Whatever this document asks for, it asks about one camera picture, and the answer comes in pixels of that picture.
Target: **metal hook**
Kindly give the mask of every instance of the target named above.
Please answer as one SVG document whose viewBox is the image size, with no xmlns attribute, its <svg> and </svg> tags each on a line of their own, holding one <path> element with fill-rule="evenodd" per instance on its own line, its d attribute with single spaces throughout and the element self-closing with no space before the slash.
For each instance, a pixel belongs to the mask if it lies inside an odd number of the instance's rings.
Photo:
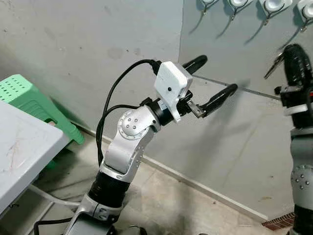
<svg viewBox="0 0 313 235">
<path fill-rule="evenodd" d="M 283 62 L 284 60 L 284 53 L 281 52 L 274 60 L 274 63 L 272 67 L 268 70 L 268 72 L 265 74 L 264 78 L 268 79 L 268 77 L 275 71 L 275 69 Z"/>
<path fill-rule="evenodd" d="M 208 8 L 209 8 L 209 5 L 210 5 L 210 3 L 207 3 L 207 4 L 205 4 L 205 6 L 204 6 L 204 10 L 202 11 L 202 13 L 203 13 L 204 15 L 207 14 L 207 10 L 208 10 Z"/>
<path fill-rule="evenodd" d="M 234 9 L 233 15 L 231 16 L 231 20 L 232 20 L 232 21 L 234 20 L 236 14 L 237 14 L 237 10 L 238 10 L 238 8 L 236 7 L 236 8 Z"/>
<path fill-rule="evenodd" d="M 264 22 L 264 25 L 267 25 L 268 22 L 269 22 L 270 17 L 272 16 L 272 14 L 277 13 L 277 12 L 279 12 L 281 9 L 283 9 L 284 6 L 285 6 L 285 4 L 283 4 L 283 5 L 281 6 L 281 8 L 279 8 L 278 10 L 269 12 L 269 11 L 267 10 L 267 8 L 265 7 L 265 2 L 266 2 L 266 1 L 264 1 L 264 3 L 263 3 L 263 8 L 264 8 L 264 10 L 266 10 L 266 12 L 268 13 L 268 15 L 266 16 L 266 20 L 265 20 L 265 22 Z"/>
<path fill-rule="evenodd" d="M 305 22 L 303 24 L 303 26 L 301 27 L 301 33 L 303 33 L 305 30 L 307 30 L 308 28 L 308 24 L 312 21 L 313 22 L 313 18 L 308 18 L 305 14 L 304 14 L 304 7 L 302 8 L 302 15 L 305 18 Z"/>
<path fill-rule="evenodd" d="M 234 13 L 233 13 L 233 15 L 231 16 L 231 20 L 232 20 L 232 21 L 234 20 L 236 14 L 237 14 L 237 12 L 238 12 L 238 10 L 239 10 L 240 8 L 245 7 L 247 3 L 248 3 L 248 0 L 246 0 L 246 2 L 245 2 L 242 6 L 240 6 L 240 7 L 235 7 L 235 8 L 234 8 Z"/>
</svg>

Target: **floor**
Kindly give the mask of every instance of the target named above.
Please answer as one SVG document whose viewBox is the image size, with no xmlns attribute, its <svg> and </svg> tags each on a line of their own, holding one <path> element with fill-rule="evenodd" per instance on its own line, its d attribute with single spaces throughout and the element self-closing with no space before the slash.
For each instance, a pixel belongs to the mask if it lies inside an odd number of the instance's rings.
<svg viewBox="0 0 313 235">
<path fill-rule="evenodd" d="M 98 171 L 94 138 L 85 134 L 83 146 L 70 144 L 45 169 L 35 185 L 56 197 L 79 201 Z M 276 232 L 236 210 L 206 196 L 178 180 L 142 163 L 128 191 L 126 206 L 115 223 L 118 229 L 137 224 L 149 235 L 285 235 Z M 16 207 L 0 220 L 0 235 L 33 234 L 31 227 L 49 202 L 26 191 Z M 71 217 L 73 211 L 53 205 L 44 219 Z M 40 235 L 60 235 L 67 224 L 40 227 Z"/>
</svg>

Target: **concrete wall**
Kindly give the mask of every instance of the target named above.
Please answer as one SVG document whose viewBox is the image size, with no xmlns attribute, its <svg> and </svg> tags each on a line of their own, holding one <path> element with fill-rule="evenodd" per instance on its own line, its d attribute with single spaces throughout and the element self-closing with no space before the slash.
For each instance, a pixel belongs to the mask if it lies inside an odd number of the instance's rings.
<svg viewBox="0 0 313 235">
<path fill-rule="evenodd" d="M 191 138 L 194 144 L 188 150 L 194 157 L 188 158 L 192 166 L 185 173 L 269 218 L 293 207 L 289 180 L 292 123 L 283 117 L 273 92 L 286 83 L 283 66 L 268 80 L 263 76 L 286 43 L 300 43 L 313 57 L 313 30 L 299 32 L 303 23 L 297 2 L 262 26 L 266 16 L 256 0 L 232 22 L 227 0 L 217 1 L 204 17 L 199 0 L 184 1 L 179 60 L 208 56 L 197 76 L 210 88 L 201 88 L 201 94 L 210 95 L 210 89 L 221 89 L 224 83 L 238 83 L 245 90 Z"/>
<path fill-rule="evenodd" d="M 0 1 L 0 77 L 20 73 L 95 130 L 111 84 L 143 58 L 178 60 L 182 0 Z M 150 67 L 132 72 L 113 103 L 153 94 Z M 115 126 L 109 130 L 113 136 Z"/>
<path fill-rule="evenodd" d="M 205 37 L 199 39 L 196 31 L 188 36 L 186 32 L 199 17 L 196 3 L 184 3 L 180 61 L 206 53 L 210 62 L 198 75 L 215 78 L 218 73 L 212 77 L 211 66 L 221 60 L 218 52 L 227 51 L 222 46 L 236 33 L 225 35 L 223 44 L 217 40 L 217 46 Z M 182 4 L 182 0 L 0 1 L 0 77 L 22 74 L 51 96 L 70 119 L 95 130 L 111 84 L 130 64 L 142 58 L 178 60 Z M 215 14 L 226 18 L 223 1 L 215 7 Z M 242 21 L 243 13 L 236 19 Z M 255 13 L 256 9 L 251 9 L 253 16 Z M 206 31 L 210 25 L 224 27 L 224 22 L 210 22 L 210 16 L 206 20 L 199 32 L 210 35 L 211 30 Z M 216 47 L 215 52 L 207 47 L 202 50 L 204 44 Z M 262 66 L 271 63 L 273 54 L 269 60 L 263 58 Z M 238 71 L 244 69 L 233 71 L 235 82 L 240 82 Z M 137 68 L 116 89 L 112 105 L 137 105 L 147 96 L 155 97 L 153 82 L 149 67 Z M 195 79 L 191 90 L 194 100 L 202 103 L 223 87 Z M 108 118 L 108 137 L 114 136 L 121 112 Z M 156 135 L 146 154 L 272 217 L 292 207 L 290 129 L 290 119 L 283 118 L 278 100 L 241 91 L 206 119 L 190 114 L 178 125 L 169 124 Z"/>
</svg>

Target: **black cable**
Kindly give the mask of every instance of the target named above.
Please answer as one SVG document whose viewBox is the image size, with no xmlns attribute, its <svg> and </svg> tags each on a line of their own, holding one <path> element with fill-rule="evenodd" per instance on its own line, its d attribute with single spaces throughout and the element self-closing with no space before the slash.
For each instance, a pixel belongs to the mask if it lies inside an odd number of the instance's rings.
<svg viewBox="0 0 313 235">
<path fill-rule="evenodd" d="M 307 91 L 307 107 L 308 107 L 308 111 L 311 115 L 311 118 L 313 120 L 313 109 L 312 109 L 312 105 L 311 105 L 311 92 L 313 90 L 313 86 L 309 87 L 308 88 L 308 91 Z"/>
<path fill-rule="evenodd" d="M 97 130 L 96 130 L 96 143 L 97 143 L 97 148 L 98 148 L 98 163 L 99 163 L 99 165 L 101 164 L 101 162 L 103 160 L 103 153 L 102 153 L 102 150 L 101 150 L 101 145 L 102 145 L 102 133 L 103 133 L 103 128 L 104 128 L 105 118 L 113 110 L 119 109 L 119 108 L 137 109 L 138 107 L 137 106 L 132 106 L 132 105 L 126 105 L 126 104 L 115 105 L 115 106 L 109 108 L 109 110 L 107 110 L 102 115 L 102 117 L 99 120 L 99 123 L 98 123 L 98 126 L 97 126 Z"/>
<path fill-rule="evenodd" d="M 110 102 L 111 96 L 113 94 L 113 91 L 116 88 L 116 86 L 118 85 L 118 83 L 123 79 L 123 77 L 125 77 L 126 74 L 128 74 L 132 69 L 134 69 L 135 67 L 137 67 L 138 65 L 141 65 L 141 64 L 150 64 L 152 66 L 154 73 L 157 74 L 157 71 L 159 69 L 161 62 L 155 61 L 155 60 L 139 60 L 139 61 L 135 62 L 134 64 L 132 64 L 128 69 L 126 69 L 119 76 L 119 78 L 114 82 L 114 84 L 112 85 L 112 87 L 109 91 L 106 103 L 105 103 L 104 108 L 103 108 L 102 117 L 100 118 L 98 126 L 97 126 L 96 143 L 97 143 L 97 148 L 98 148 L 98 163 L 99 163 L 99 165 L 101 164 L 101 162 L 103 160 L 103 153 L 101 150 L 101 140 L 102 140 L 102 135 L 103 135 L 104 120 L 105 120 L 105 117 L 109 114 L 109 113 L 107 113 L 107 111 L 108 111 L 109 102 Z"/>
<path fill-rule="evenodd" d="M 34 224 L 34 235 L 39 235 L 39 225 L 47 224 L 62 224 L 70 222 L 72 218 L 58 219 L 58 220 L 40 220 Z"/>
</svg>

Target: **wall hook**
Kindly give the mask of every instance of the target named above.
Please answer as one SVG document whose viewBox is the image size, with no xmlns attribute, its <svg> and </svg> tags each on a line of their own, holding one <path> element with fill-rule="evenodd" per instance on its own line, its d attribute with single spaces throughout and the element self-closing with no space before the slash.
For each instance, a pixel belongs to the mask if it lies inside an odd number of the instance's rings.
<svg viewBox="0 0 313 235">
<path fill-rule="evenodd" d="M 267 25 L 270 18 L 277 15 L 292 4 L 292 0 L 259 0 L 266 14 L 264 25 Z"/>
<path fill-rule="evenodd" d="M 313 0 L 302 0 L 297 4 L 297 7 L 304 22 L 301 32 L 304 32 L 307 30 L 308 24 L 313 22 Z"/>
<path fill-rule="evenodd" d="M 231 20 L 233 21 L 236 14 L 240 11 L 240 9 L 248 6 L 253 0 L 228 0 L 229 5 L 233 9 L 233 14 L 231 16 Z"/>
<path fill-rule="evenodd" d="M 206 15 L 209 7 L 212 6 L 216 1 L 218 0 L 201 0 L 202 4 L 204 5 L 202 13 Z"/>
</svg>

